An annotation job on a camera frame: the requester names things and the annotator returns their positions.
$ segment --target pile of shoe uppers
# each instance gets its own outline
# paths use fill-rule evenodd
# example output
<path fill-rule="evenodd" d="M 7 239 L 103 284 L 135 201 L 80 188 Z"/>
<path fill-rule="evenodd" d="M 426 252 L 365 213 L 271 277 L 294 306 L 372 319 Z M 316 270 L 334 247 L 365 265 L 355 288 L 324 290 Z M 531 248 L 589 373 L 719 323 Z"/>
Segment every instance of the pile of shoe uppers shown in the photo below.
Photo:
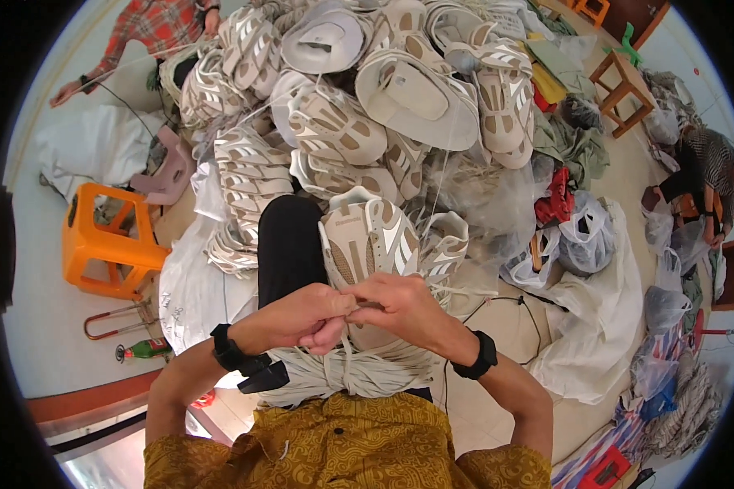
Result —
<path fill-rule="evenodd" d="M 236 275 L 256 269 L 261 212 L 298 192 L 295 179 L 314 198 L 336 201 L 321 225 L 334 285 L 358 281 L 359 271 L 418 271 L 445 295 L 465 256 L 467 223 L 449 212 L 419 229 L 404 204 L 419 194 L 434 149 L 468 152 L 486 166 L 529 162 L 528 56 L 455 0 L 254 5 L 223 21 L 181 90 L 189 127 L 236 121 L 211 142 L 232 214 L 207 249 L 211 261 Z M 369 214 L 367 232 L 345 225 L 336 232 L 365 236 L 335 236 L 329 224 L 351 212 Z M 351 253 L 347 244 L 362 238 L 387 252 L 380 260 Z"/>

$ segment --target hand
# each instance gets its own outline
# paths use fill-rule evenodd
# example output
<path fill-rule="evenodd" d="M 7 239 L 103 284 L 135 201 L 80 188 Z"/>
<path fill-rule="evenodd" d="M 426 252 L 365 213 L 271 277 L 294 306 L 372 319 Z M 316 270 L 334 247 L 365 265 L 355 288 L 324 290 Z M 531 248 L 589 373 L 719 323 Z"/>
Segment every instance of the hand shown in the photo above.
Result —
<path fill-rule="evenodd" d="M 62 105 L 76 94 L 79 88 L 81 88 L 81 81 L 79 80 L 71 81 L 70 83 L 62 85 L 59 92 L 57 92 L 57 95 L 49 99 L 49 106 L 54 109 L 55 107 Z"/>
<path fill-rule="evenodd" d="M 381 306 L 359 308 L 346 318 L 348 322 L 386 329 L 461 365 L 471 366 L 478 357 L 478 338 L 440 308 L 419 275 L 401 277 L 378 271 L 343 293 Z"/>
<path fill-rule="evenodd" d="M 344 317 L 355 308 L 354 296 L 312 283 L 237 322 L 228 337 L 247 355 L 295 346 L 325 355 L 340 341 Z"/>
<path fill-rule="evenodd" d="M 714 240 L 714 224 L 712 223 L 712 218 L 707 218 L 703 237 L 706 244 L 711 244 L 712 240 Z"/>
<path fill-rule="evenodd" d="M 725 240 L 725 235 L 723 233 L 715 235 L 715 237 L 712 239 L 712 242 L 710 242 L 710 248 L 718 249 L 721 243 L 723 243 L 723 240 Z"/>
<path fill-rule="evenodd" d="M 204 34 L 217 34 L 217 28 L 220 26 L 220 10 L 210 9 L 204 17 Z"/>

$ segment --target red plaid shirt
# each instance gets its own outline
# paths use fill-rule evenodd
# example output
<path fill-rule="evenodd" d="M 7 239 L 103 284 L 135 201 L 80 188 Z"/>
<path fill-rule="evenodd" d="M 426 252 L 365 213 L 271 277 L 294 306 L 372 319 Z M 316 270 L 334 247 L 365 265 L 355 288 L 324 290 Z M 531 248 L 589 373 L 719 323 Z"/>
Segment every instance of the red plaid shirt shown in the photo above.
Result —
<path fill-rule="evenodd" d="M 220 0 L 131 0 L 114 24 L 101 63 L 85 76 L 92 80 L 117 68 L 131 39 L 141 41 L 151 55 L 195 42 L 204 30 L 196 14 L 212 8 L 219 9 Z M 155 57 L 165 59 L 173 54 L 160 53 Z"/>

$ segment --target bottle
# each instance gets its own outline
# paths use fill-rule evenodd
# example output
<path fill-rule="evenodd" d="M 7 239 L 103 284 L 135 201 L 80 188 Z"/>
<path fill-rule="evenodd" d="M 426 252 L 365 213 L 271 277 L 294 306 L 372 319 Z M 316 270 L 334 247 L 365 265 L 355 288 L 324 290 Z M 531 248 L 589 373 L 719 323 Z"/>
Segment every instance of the bottle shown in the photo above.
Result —
<path fill-rule="evenodd" d="M 150 338 L 139 341 L 130 348 L 118 345 L 114 356 L 122 363 L 126 357 L 153 358 L 170 352 L 171 346 L 165 338 Z"/>

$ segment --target pink plastic stool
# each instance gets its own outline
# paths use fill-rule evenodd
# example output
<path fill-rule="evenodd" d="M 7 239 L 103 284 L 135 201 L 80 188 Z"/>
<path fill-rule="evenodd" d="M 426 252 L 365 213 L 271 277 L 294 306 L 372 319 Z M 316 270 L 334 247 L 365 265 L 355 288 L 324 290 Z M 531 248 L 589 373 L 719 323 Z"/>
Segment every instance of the pink plastic stool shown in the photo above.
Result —
<path fill-rule="evenodd" d="M 196 171 L 196 162 L 191 156 L 191 148 L 168 126 L 158 131 L 158 139 L 168 149 L 166 159 L 153 175 L 135 174 L 130 178 L 130 186 L 147 197 L 144 203 L 170 206 L 182 196 Z"/>

